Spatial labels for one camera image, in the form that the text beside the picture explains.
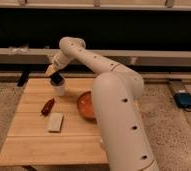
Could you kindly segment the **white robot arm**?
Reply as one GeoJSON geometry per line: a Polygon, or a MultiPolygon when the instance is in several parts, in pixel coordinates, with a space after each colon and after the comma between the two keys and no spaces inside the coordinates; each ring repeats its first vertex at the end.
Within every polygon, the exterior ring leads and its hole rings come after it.
{"type": "Polygon", "coordinates": [[[97,74],[91,99],[111,171],[159,171],[135,101],[144,80],[125,65],[94,53],[81,38],[64,37],[46,75],[62,96],[66,81],[59,71],[77,59],[97,74]]]}

